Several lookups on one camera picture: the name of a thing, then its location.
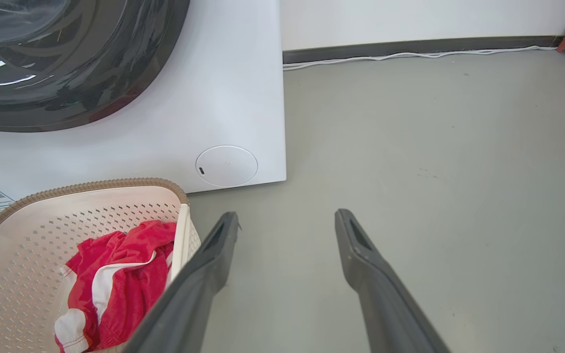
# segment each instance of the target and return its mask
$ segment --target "laundry basket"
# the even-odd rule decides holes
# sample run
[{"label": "laundry basket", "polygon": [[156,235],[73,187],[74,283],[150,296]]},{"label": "laundry basket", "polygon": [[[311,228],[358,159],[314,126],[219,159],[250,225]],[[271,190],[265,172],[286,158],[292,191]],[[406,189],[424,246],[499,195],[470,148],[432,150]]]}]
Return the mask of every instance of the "laundry basket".
[{"label": "laundry basket", "polygon": [[31,195],[0,213],[0,353],[58,352],[53,324],[67,311],[70,290],[64,288],[60,266],[85,239],[127,232],[152,220],[177,222],[174,279],[199,248],[200,238],[186,194],[170,181],[135,178],[73,185]]}]

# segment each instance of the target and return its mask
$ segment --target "washing machine door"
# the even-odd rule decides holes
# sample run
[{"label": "washing machine door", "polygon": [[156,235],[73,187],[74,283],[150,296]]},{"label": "washing machine door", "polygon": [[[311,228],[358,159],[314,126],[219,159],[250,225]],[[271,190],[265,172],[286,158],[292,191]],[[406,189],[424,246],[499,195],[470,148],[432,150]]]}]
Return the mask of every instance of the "washing machine door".
[{"label": "washing machine door", "polygon": [[188,5],[0,0],[0,130],[67,129],[121,109],[162,69]]}]

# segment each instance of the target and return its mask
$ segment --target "baseboard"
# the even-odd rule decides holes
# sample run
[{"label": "baseboard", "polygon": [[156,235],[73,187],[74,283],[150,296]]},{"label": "baseboard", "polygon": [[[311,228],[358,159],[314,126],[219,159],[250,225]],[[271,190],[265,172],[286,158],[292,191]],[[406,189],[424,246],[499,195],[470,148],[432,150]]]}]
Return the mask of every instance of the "baseboard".
[{"label": "baseboard", "polygon": [[282,62],[304,63],[320,60],[356,58],[359,56],[384,56],[403,52],[441,53],[457,50],[512,49],[530,47],[532,45],[556,47],[562,39],[563,36],[516,36],[344,45],[341,47],[286,50],[282,52]]}]

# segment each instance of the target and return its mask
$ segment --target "red clothing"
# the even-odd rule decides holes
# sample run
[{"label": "red clothing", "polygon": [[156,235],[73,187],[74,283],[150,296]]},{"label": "red clothing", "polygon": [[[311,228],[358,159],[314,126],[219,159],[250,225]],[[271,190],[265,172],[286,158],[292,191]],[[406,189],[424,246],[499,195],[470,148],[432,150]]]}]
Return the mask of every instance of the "red clothing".
[{"label": "red clothing", "polygon": [[78,245],[61,271],[73,283],[69,310],[56,320],[63,353],[98,351],[126,342],[163,294],[175,223],[147,221]]}]

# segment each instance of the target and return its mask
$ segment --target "brown basket rim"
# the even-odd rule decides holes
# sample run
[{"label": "brown basket rim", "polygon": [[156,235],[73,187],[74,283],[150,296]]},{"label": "brown basket rim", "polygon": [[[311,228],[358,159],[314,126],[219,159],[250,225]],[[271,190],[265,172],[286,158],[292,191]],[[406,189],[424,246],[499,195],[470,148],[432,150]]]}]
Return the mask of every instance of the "brown basket rim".
[{"label": "brown basket rim", "polygon": [[59,197],[63,195],[78,194],[80,192],[87,192],[93,190],[103,190],[110,188],[124,188],[124,187],[163,187],[171,190],[178,199],[180,203],[189,204],[189,198],[186,193],[172,181],[161,178],[128,178],[128,179],[112,179],[103,181],[93,181],[91,183],[83,183],[76,185],[69,185],[68,187],[55,188],[47,191],[38,192],[36,194],[24,197],[12,205],[5,208],[0,212],[0,225],[8,217],[14,214],[14,212],[20,210],[21,208],[29,205],[30,203],[35,203],[38,201],[43,201],[47,199],[52,199],[54,197]]}]

